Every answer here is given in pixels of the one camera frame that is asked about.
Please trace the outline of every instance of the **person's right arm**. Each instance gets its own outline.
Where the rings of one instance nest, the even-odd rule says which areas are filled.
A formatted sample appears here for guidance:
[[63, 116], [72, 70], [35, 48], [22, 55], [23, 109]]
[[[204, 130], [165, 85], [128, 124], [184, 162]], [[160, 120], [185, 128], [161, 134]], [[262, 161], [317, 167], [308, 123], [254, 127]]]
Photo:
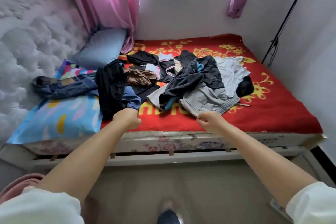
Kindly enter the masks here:
[[226, 138], [243, 156], [281, 206], [317, 180], [300, 167], [228, 123], [216, 112], [204, 112], [197, 122], [210, 133]]

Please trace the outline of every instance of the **fist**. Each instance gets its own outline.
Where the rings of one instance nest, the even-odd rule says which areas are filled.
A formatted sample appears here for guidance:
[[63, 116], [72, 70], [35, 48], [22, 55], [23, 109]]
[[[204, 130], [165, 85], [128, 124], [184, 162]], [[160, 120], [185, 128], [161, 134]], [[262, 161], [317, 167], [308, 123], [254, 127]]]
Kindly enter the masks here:
[[141, 124], [138, 119], [138, 111], [133, 108], [125, 108], [113, 115], [113, 122], [120, 124], [125, 130], [135, 129]]
[[196, 121], [206, 131], [223, 136], [225, 129], [230, 125], [219, 113], [207, 111], [200, 113]]

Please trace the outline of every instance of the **person's left arm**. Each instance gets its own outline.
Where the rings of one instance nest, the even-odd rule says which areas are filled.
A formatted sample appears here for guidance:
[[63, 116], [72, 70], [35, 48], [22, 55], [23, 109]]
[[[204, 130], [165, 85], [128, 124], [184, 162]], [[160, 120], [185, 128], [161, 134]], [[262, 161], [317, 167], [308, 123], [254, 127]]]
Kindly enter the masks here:
[[66, 192], [81, 202], [97, 181], [103, 167], [123, 134], [137, 128], [138, 111], [125, 108], [113, 121], [69, 154], [36, 186], [50, 192]]

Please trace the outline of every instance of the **white sleeve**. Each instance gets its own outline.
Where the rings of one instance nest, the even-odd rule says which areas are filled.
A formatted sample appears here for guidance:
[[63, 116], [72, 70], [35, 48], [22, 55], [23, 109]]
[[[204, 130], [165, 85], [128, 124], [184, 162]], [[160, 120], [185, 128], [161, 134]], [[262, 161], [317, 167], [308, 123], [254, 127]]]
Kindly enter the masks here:
[[80, 213], [79, 200], [67, 193], [32, 188], [0, 205], [0, 223], [84, 224]]
[[336, 189], [316, 182], [299, 191], [287, 204], [295, 224], [336, 223]]

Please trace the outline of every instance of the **dark pants leg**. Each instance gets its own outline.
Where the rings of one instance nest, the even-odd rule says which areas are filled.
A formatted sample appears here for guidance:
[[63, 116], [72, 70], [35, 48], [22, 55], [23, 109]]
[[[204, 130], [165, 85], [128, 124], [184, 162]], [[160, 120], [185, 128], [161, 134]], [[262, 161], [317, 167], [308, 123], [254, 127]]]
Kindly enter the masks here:
[[176, 214], [169, 209], [160, 214], [157, 224], [180, 224], [180, 222]]

